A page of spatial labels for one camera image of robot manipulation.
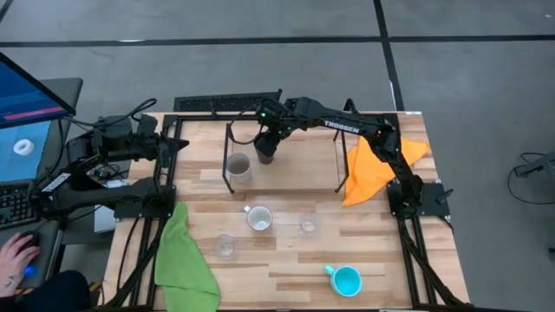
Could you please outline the orange cloth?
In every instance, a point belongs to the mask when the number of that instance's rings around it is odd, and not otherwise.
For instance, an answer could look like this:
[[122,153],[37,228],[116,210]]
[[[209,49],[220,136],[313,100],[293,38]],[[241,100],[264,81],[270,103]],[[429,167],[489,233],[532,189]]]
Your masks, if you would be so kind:
[[343,207],[368,201],[395,178],[393,170],[373,154],[363,137],[359,138],[347,156],[349,177],[345,183]]

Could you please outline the laptop computer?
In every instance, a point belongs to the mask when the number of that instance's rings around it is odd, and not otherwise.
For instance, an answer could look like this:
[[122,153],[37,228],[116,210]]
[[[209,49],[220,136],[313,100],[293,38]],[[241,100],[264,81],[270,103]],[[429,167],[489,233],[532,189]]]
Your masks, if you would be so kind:
[[[71,107],[76,107],[82,90],[83,80],[81,78],[47,79],[42,80],[42,83]],[[43,148],[36,176],[46,172],[47,167],[56,162],[61,146],[60,141],[67,139],[68,132],[69,124],[66,121],[62,123],[61,131],[55,121],[49,124],[46,144]],[[56,271],[56,261],[61,259],[58,253],[62,244],[63,230],[58,221],[45,221],[44,219],[35,224],[0,230],[0,248],[14,234],[17,232],[24,233],[25,231],[37,231],[40,234],[40,254],[31,262],[30,269],[25,273],[18,288],[35,289]]]

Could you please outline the black framed monitor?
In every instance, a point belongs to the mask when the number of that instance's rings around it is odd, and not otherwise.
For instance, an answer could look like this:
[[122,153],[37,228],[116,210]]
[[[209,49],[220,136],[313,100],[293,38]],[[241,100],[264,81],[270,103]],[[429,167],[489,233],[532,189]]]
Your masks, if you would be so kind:
[[0,129],[75,113],[74,107],[0,52]]

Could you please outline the black computer mouse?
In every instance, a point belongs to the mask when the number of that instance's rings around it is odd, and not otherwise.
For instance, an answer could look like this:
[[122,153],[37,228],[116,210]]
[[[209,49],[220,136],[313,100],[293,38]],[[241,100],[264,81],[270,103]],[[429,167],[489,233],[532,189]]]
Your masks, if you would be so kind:
[[26,237],[29,237],[29,240],[20,247],[20,252],[30,247],[36,247],[40,245],[41,234],[38,231],[26,231],[21,235],[22,239],[25,239]]

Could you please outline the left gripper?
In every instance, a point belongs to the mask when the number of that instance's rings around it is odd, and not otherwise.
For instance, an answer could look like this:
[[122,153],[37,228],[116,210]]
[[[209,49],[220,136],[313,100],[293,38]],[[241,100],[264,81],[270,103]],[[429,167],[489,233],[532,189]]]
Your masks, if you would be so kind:
[[157,160],[159,161],[160,167],[169,167],[170,156],[173,154],[174,145],[175,152],[177,153],[187,147],[189,143],[188,140],[173,139],[160,132],[159,138],[157,139]]

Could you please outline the green cloth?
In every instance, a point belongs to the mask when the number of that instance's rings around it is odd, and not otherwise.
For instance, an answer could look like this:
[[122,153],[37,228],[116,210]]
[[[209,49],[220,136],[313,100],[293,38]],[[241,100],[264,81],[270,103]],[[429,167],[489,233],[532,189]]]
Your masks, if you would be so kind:
[[217,312],[221,294],[188,228],[185,203],[174,206],[160,237],[154,270],[167,312]]

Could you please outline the white box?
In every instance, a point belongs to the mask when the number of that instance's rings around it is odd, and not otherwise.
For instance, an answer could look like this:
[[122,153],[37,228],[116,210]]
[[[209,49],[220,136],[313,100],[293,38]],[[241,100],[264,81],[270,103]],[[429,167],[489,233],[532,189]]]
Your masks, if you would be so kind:
[[102,234],[114,231],[116,226],[114,212],[108,208],[101,207],[95,212],[94,232]]

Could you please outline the white mug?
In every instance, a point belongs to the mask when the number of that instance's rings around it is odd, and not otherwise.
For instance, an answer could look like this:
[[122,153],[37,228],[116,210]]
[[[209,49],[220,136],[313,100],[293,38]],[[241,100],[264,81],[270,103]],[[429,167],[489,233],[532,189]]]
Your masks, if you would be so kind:
[[255,231],[266,231],[271,227],[273,216],[264,206],[245,206],[247,224]]

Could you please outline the beige cup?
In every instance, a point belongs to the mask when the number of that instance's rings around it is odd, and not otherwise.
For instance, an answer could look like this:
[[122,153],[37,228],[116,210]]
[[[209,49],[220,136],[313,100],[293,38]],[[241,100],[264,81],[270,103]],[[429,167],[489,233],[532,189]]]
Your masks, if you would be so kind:
[[238,184],[251,181],[251,160],[245,153],[232,153],[226,159],[226,171],[230,178]]

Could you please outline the clear glass cup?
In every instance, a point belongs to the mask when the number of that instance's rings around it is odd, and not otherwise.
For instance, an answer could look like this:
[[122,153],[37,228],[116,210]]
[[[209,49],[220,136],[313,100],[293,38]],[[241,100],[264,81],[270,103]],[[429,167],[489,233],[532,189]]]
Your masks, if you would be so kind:
[[300,236],[313,236],[318,232],[318,218],[316,214],[303,214],[298,221]]
[[237,253],[237,244],[233,237],[220,234],[214,245],[215,254],[220,259],[232,259]]

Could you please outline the person's leg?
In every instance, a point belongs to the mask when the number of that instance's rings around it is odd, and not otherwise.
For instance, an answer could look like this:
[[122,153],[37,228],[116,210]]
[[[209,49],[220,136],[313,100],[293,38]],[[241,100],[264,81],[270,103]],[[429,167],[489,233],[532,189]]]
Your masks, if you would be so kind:
[[79,271],[66,270],[17,299],[10,312],[79,312],[91,307],[86,277]]

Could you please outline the grey laptop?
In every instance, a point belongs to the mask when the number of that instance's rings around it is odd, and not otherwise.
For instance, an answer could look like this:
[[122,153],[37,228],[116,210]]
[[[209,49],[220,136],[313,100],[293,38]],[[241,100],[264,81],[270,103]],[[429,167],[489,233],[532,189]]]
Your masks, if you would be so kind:
[[0,231],[38,222],[42,209],[36,191],[43,170],[49,123],[0,130]]

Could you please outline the grey power adapter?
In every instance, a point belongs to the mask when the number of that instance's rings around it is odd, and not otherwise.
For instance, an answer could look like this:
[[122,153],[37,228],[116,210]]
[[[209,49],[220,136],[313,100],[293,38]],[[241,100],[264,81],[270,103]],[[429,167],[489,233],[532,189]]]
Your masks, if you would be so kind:
[[555,178],[555,153],[549,153],[530,163],[517,167],[515,169],[515,174],[517,177],[526,177],[533,172],[541,171],[545,171]]

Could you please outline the black floor vent grille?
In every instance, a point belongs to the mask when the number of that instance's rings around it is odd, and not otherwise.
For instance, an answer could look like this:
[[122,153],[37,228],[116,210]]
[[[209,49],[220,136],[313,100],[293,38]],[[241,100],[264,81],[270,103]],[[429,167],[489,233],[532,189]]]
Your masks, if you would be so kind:
[[215,94],[176,97],[174,99],[174,112],[210,112],[210,103],[218,112],[252,111],[255,106],[266,98],[278,100],[283,90],[275,92],[247,93],[247,94]]

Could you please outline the teal mug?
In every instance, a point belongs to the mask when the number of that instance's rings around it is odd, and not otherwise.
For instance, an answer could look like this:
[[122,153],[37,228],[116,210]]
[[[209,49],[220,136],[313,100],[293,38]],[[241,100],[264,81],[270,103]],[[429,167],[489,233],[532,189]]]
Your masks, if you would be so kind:
[[362,289],[362,277],[358,270],[351,266],[333,268],[324,266],[325,272],[330,278],[330,287],[340,296],[353,297]]

